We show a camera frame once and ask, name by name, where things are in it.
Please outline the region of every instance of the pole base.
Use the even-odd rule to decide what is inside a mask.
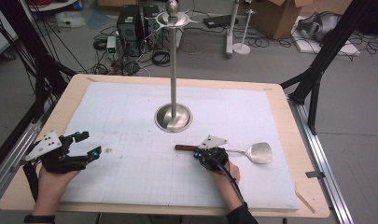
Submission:
[[[226,35],[226,56],[232,58],[232,35]]]
[[[163,105],[154,116],[157,126],[168,133],[185,131],[192,123],[192,113],[188,107],[176,104],[176,116],[172,117],[172,105]]]
[[[246,44],[234,44],[232,45],[232,49],[234,52],[239,54],[248,54],[250,53],[250,47]]]

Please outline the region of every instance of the computer tower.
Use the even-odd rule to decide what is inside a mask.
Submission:
[[[158,6],[143,6],[143,16],[145,18],[155,18],[160,14]],[[160,26],[155,20],[144,19],[145,37],[147,38],[149,49],[162,49],[163,47],[163,30],[156,31]]]
[[[357,29],[366,35],[378,35],[378,1],[372,5]]]
[[[139,57],[140,45],[144,40],[143,25],[138,5],[124,5],[121,8],[117,29],[124,56]]]

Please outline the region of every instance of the metal pole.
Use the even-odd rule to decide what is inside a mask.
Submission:
[[[247,26],[249,25],[249,21],[250,21],[250,16],[255,13],[252,9],[249,9],[246,13],[247,14],[247,20],[246,20],[246,27],[245,27],[245,31],[244,31],[244,37],[242,37],[242,43],[241,43],[241,47],[242,45],[244,44],[245,42],[245,37],[246,37],[246,32],[247,32]]]
[[[235,19],[237,17],[238,6],[239,6],[239,0],[235,0],[234,10],[232,11],[232,15],[231,15],[230,29],[229,29],[229,34],[228,34],[229,36],[232,36],[232,30],[234,28]]]
[[[169,27],[170,66],[171,66],[171,112],[172,119],[176,117],[176,28]]]

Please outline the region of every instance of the cardboard box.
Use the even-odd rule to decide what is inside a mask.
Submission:
[[[300,15],[311,16],[314,12],[330,11],[344,14],[352,0],[314,0],[314,3],[301,9]]]
[[[290,36],[291,29],[300,15],[301,7],[313,0],[262,0],[252,1],[250,8],[256,13],[250,18],[250,25],[270,39]]]
[[[137,5],[138,0],[98,0],[99,7],[122,7],[123,5]]]

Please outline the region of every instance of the light stand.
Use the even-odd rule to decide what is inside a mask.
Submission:
[[[233,36],[232,30],[234,28],[235,18],[237,17],[238,6],[239,6],[239,0],[235,0],[234,9],[232,10],[232,14],[231,14],[230,28],[226,36],[227,37],[226,55],[228,58],[232,57],[232,36]]]
[[[168,133],[179,133],[186,130],[192,122],[192,113],[188,107],[176,102],[176,30],[193,22],[188,15],[178,11],[175,0],[167,3],[166,12],[155,18],[159,29],[168,28],[170,37],[171,60],[171,103],[160,107],[154,120],[157,126]]]
[[[247,26],[249,25],[249,21],[250,21],[250,16],[254,13],[256,13],[256,11],[253,11],[252,9],[249,9],[249,10],[246,10],[245,11],[247,13],[247,20],[246,20],[246,27],[245,27],[245,31],[244,31],[244,36],[242,37],[242,43],[241,44],[234,44],[232,45],[232,49],[234,50],[234,52],[237,52],[239,54],[248,54],[250,53],[250,47],[246,44],[244,44],[245,42],[245,37],[246,37],[246,31],[247,31]]]

